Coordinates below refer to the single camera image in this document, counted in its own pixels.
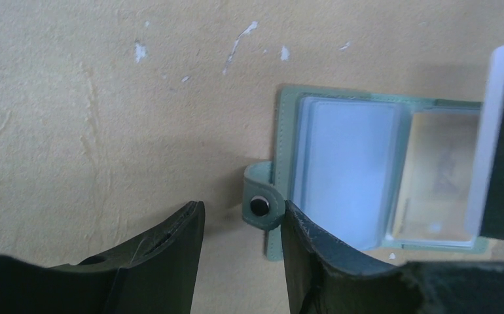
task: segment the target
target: green wallet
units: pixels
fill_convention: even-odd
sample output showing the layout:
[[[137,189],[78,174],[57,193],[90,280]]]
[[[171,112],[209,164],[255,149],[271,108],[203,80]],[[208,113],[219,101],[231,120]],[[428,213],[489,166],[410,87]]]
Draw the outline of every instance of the green wallet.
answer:
[[[245,170],[242,217],[281,260],[291,200],[320,227],[377,247],[478,254],[463,229],[480,103],[285,86],[273,161]]]

